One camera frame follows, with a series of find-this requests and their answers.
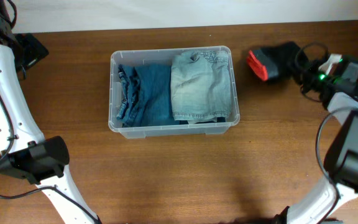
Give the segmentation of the blue denim jeans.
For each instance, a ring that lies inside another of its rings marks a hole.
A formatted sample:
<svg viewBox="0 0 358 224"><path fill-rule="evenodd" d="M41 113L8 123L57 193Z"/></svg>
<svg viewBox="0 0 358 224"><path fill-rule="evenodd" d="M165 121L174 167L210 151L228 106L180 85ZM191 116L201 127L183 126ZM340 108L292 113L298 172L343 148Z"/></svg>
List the blue denim jeans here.
<svg viewBox="0 0 358 224"><path fill-rule="evenodd" d="M125 128L178 125L170 97L171 66L119 65L121 105L116 115Z"/></svg>

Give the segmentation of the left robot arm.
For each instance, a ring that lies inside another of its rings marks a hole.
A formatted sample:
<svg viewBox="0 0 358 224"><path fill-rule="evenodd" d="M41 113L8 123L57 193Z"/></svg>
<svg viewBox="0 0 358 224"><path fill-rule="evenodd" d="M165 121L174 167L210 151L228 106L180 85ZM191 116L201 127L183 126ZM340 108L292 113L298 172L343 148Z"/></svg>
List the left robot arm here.
<svg viewBox="0 0 358 224"><path fill-rule="evenodd" d="M48 50L31 34L14 34L17 19L10 18L0 0L0 174L25 179L35 189L22 198L43 192L65 223L100 223L76 187L69 168L67 145L60 136L44 137L27 106L17 76L48 55Z"/></svg>

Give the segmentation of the light grey jeans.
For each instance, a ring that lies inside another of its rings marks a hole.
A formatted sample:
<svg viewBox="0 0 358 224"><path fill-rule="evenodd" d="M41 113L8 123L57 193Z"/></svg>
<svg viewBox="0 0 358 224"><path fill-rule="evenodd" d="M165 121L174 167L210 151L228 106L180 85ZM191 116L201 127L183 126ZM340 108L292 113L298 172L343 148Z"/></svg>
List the light grey jeans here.
<svg viewBox="0 0 358 224"><path fill-rule="evenodd" d="M228 53L192 50L176 55L170 90L175 120L199 123L228 118L232 108Z"/></svg>

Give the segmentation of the black shorts red waistband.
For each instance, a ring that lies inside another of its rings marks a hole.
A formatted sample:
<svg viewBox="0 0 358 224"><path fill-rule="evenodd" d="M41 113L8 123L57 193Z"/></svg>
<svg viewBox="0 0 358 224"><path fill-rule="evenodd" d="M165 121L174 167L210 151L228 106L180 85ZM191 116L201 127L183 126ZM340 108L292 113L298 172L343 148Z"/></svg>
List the black shorts red waistband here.
<svg viewBox="0 0 358 224"><path fill-rule="evenodd" d="M293 41L276 46L265 46L248 51L247 64L263 82L291 78L300 71L295 56L301 47Z"/></svg>

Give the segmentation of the dark teal shirt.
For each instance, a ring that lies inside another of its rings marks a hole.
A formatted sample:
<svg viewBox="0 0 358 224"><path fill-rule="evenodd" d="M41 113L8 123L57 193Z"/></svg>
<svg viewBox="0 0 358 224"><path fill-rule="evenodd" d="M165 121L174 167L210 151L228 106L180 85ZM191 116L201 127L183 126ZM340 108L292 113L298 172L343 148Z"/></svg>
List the dark teal shirt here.
<svg viewBox="0 0 358 224"><path fill-rule="evenodd" d="M189 121L179 121L179 124L205 124L205 123L225 123L225 117L215 117L206 120L189 120Z"/></svg>

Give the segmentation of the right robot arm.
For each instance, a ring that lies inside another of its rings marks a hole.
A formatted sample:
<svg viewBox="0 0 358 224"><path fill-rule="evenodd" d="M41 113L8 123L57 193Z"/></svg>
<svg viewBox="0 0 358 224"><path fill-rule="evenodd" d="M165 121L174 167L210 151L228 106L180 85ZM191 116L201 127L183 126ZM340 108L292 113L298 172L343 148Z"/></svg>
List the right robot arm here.
<svg viewBox="0 0 358 224"><path fill-rule="evenodd" d="M323 177L300 202L286 207L273 223L326 223L328 217L345 203L358 197L358 75L342 72L335 79L323 78L334 91L328 115L322 120L315 140L315 153ZM320 138L329 119L336 118L341 128L325 158L320 156Z"/></svg>

